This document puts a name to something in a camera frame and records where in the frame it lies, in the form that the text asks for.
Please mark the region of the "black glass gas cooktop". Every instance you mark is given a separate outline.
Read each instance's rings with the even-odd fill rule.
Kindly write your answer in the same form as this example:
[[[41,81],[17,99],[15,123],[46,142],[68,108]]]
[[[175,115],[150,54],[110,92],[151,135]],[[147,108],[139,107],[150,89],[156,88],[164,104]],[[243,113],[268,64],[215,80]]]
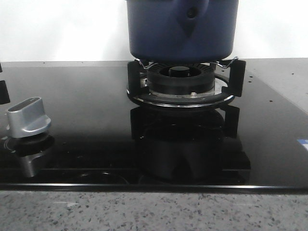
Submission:
[[[127,97],[126,62],[4,64],[0,188],[44,191],[308,192],[308,116],[245,72],[215,108],[156,108]],[[9,136],[6,110],[41,97],[47,131]]]

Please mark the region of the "blue cooking pot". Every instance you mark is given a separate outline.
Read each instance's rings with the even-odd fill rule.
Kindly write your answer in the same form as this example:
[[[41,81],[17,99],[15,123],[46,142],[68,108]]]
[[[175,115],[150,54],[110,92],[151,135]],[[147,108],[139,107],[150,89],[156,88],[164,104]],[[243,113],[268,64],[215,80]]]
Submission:
[[[157,63],[193,64],[232,53],[237,0],[128,0],[130,53]]]

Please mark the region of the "black pot support grate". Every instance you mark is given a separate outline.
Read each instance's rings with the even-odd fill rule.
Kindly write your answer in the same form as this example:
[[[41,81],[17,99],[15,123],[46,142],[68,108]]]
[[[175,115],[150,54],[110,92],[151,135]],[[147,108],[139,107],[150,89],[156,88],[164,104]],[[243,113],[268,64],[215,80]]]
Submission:
[[[187,95],[151,90],[147,70],[155,64],[158,63],[144,64],[138,59],[128,62],[127,95],[135,104],[156,108],[215,108],[242,95],[246,61],[237,57],[207,64],[214,69],[214,87],[203,93],[192,92]]]

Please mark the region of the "silver stove knob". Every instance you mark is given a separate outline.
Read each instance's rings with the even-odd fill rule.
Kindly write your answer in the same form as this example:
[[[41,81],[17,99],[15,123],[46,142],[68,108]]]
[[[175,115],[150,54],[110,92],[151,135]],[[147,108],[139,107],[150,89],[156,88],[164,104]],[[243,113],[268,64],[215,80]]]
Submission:
[[[28,98],[6,110],[7,130],[12,138],[41,134],[51,126],[41,97]]]

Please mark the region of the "blue label sticker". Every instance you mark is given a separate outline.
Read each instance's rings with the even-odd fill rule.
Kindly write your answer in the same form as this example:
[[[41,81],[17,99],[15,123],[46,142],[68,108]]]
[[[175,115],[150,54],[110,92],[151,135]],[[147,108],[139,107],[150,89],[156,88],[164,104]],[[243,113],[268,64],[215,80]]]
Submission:
[[[301,144],[306,151],[308,151],[308,139],[298,139],[299,144]]]

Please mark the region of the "left black pot support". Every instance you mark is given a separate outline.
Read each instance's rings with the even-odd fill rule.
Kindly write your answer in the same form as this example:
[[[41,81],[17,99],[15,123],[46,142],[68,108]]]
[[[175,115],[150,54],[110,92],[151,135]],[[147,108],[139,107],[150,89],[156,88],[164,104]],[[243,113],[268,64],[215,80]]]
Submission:
[[[7,85],[5,80],[0,81],[0,104],[7,104],[10,103],[10,96],[7,90]]]

